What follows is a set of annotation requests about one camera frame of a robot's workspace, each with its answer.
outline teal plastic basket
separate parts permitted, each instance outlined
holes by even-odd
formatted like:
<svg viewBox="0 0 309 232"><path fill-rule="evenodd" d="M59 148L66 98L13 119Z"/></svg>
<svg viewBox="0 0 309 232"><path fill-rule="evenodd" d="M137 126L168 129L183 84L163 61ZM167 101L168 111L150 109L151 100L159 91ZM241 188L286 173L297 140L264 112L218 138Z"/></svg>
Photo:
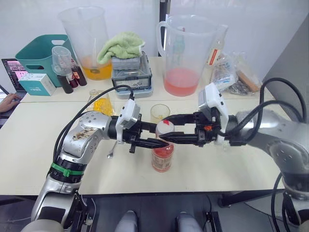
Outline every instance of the teal plastic basket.
<svg viewBox="0 0 309 232"><path fill-rule="evenodd" d="M29 73L46 73L56 87L61 87L57 75L52 70L52 48L58 45L69 49L75 59L67 35L41 35L20 50L15 58Z"/></svg>

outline pink drink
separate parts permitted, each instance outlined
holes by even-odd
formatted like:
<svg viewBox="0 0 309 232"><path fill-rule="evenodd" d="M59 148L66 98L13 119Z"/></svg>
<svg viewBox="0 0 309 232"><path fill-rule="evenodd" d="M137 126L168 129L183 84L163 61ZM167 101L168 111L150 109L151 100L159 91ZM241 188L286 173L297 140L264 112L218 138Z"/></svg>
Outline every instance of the pink drink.
<svg viewBox="0 0 309 232"><path fill-rule="evenodd" d="M164 87L172 95L184 97L193 94L197 88L199 75L185 68L176 68L166 73Z"/></svg>

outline white box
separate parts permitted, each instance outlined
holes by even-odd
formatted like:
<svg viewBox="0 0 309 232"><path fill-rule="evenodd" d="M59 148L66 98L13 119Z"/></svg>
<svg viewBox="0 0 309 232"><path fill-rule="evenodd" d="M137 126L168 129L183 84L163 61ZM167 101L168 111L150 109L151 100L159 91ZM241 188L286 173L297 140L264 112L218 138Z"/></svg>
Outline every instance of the white box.
<svg viewBox="0 0 309 232"><path fill-rule="evenodd" d="M27 73L19 83L30 95L52 96L56 87L45 73Z"/></svg>

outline measuring cup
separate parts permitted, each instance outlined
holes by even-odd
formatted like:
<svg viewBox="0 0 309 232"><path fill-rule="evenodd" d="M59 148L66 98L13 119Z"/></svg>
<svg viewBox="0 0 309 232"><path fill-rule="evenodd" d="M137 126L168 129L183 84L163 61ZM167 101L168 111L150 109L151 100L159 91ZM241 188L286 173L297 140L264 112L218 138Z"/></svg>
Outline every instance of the measuring cup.
<svg viewBox="0 0 309 232"><path fill-rule="evenodd" d="M166 27L165 50L161 27ZM164 87L175 96L193 94L201 77L217 25L197 15L176 15L156 27L157 46L166 58Z"/></svg>
<svg viewBox="0 0 309 232"><path fill-rule="evenodd" d="M97 63L98 53L108 40L103 8L75 7L60 12L58 17L85 75L92 80L110 78L112 64Z"/></svg>

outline yellow liquid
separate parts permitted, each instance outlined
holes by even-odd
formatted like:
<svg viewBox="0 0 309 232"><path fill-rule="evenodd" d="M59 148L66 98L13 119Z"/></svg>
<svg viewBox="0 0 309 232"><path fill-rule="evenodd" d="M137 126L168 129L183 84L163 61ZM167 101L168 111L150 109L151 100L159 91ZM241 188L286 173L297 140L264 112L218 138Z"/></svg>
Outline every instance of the yellow liquid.
<svg viewBox="0 0 309 232"><path fill-rule="evenodd" d="M100 98L93 103L93 110L99 111L105 115L114 115L114 109L112 103L108 98Z"/></svg>
<svg viewBox="0 0 309 232"><path fill-rule="evenodd" d="M90 60L91 60L90 57L85 57L84 59L82 59L82 64L87 66L87 67L82 66L82 68L84 70L85 75L89 79L99 81L111 78L112 62L109 61L107 65L98 68L89 68L91 67Z"/></svg>

